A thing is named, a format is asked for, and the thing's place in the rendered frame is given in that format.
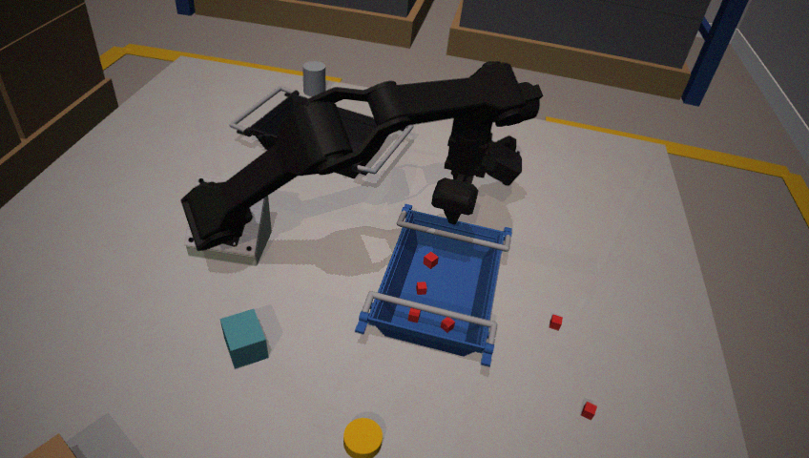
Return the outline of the grey cylinder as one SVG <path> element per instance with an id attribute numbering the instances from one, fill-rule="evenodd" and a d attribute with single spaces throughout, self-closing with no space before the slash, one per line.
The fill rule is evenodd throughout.
<path id="1" fill-rule="evenodd" d="M 325 91 L 325 65 L 320 61 L 302 64 L 303 93 L 314 96 Z"/>

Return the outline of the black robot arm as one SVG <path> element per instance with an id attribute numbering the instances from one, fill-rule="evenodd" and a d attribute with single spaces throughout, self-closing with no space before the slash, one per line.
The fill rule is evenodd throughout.
<path id="1" fill-rule="evenodd" d="M 452 119 L 455 134 L 489 143 L 476 172 L 509 186 L 522 172 L 516 139 L 492 142 L 492 123 L 510 126 L 536 117 L 539 84 L 517 83 L 509 63 L 488 61 L 469 78 L 365 90 L 333 87 L 300 102 L 280 124 L 277 142 L 226 182 L 202 181 L 180 200 L 198 251 L 238 246 L 250 206 L 297 176 L 327 175 L 367 159 L 386 135 L 407 125 Z M 336 102 L 368 102 L 377 126 L 353 152 Z M 234 245 L 234 242 L 236 245 Z"/>

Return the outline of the blue plastic tray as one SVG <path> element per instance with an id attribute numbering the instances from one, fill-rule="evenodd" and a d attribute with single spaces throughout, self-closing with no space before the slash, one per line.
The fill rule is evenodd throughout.
<path id="1" fill-rule="evenodd" d="M 471 238 L 504 244 L 512 228 L 499 231 L 462 221 L 450 224 L 446 218 L 413 211 L 405 204 L 405 222 Z M 424 256 L 434 253 L 438 264 L 429 269 Z M 418 302 L 479 319 L 492 313 L 503 251 L 456 239 L 402 228 L 378 293 Z M 417 295 L 417 282 L 426 283 L 426 295 Z M 455 321 L 454 329 L 441 328 L 444 316 L 421 311 L 418 323 L 408 321 L 409 307 L 374 300 L 370 313 L 362 312 L 355 332 L 363 334 L 367 324 L 385 336 L 448 353 L 467 356 L 482 353 L 481 364 L 490 367 L 494 344 L 486 343 L 488 327 Z"/>

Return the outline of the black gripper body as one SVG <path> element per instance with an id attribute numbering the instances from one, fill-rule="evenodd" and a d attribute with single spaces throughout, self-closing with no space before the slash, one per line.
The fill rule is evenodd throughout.
<path id="1" fill-rule="evenodd" d="M 463 138 L 452 129 L 448 140 L 448 156 L 445 169 L 457 179 L 442 178 L 437 182 L 431 204 L 440 209 L 471 215 L 479 190 L 472 183 L 489 143 L 487 139 Z M 464 182 L 467 177 L 466 182 Z"/>

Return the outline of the teal cube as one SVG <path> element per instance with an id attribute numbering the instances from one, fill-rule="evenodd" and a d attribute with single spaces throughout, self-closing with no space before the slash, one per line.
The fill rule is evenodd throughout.
<path id="1" fill-rule="evenodd" d="M 269 358 L 266 338 L 255 309 L 220 319 L 234 368 Z"/>

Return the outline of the yellow cylinder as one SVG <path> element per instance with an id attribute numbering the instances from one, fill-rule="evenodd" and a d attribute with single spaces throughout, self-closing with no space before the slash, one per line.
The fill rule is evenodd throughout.
<path id="1" fill-rule="evenodd" d="M 377 423 L 368 418 L 359 418 L 346 427 L 343 447 L 352 458 L 373 458 L 379 454 L 382 431 Z"/>

